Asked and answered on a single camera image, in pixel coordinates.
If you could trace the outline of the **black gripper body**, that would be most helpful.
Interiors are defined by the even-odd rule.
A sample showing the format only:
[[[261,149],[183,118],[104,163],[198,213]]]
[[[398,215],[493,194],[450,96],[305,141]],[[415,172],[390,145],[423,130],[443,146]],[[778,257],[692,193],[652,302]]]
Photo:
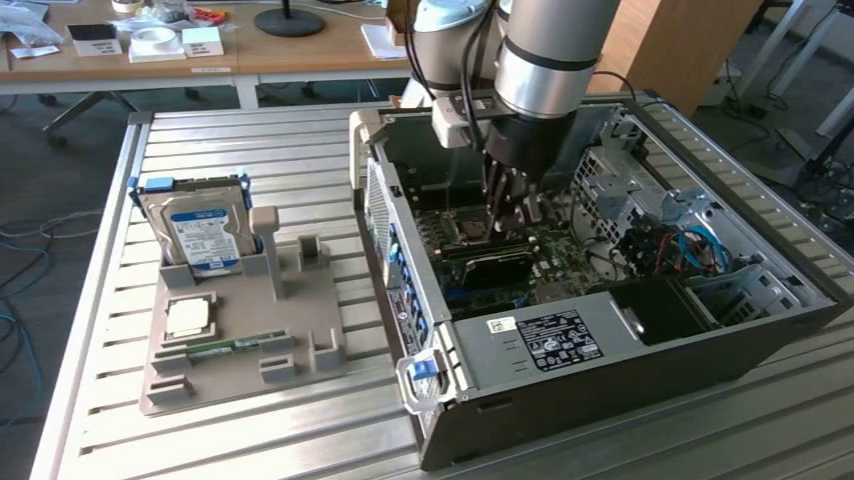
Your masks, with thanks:
[[[497,170],[497,163],[541,180],[558,160],[576,119],[576,112],[556,119],[522,115],[494,119],[486,135],[485,178]]]

